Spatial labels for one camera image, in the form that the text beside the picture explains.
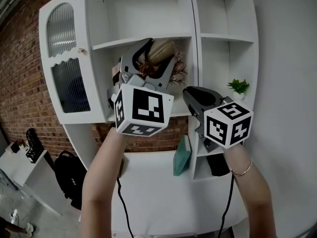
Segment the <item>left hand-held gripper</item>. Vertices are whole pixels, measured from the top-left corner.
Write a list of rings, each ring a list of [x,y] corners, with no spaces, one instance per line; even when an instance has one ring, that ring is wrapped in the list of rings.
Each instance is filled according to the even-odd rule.
[[[175,55],[164,59],[154,76],[146,82],[138,74],[136,61],[147,53],[153,38],[142,39],[133,44],[122,56],[119,83],[110,90],[116,132],[131,136],[153,136],[168,126],[174,97],[154,90],[167,87],[171,77]]]

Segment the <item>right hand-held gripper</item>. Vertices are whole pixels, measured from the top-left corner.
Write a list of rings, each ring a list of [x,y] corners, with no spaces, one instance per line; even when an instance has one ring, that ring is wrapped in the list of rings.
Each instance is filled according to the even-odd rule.
[[[249,137],[254,113],[242,102],[196,86],[183,90],[183,100],[200,122],[196,132],[208,153],[228,149]]]

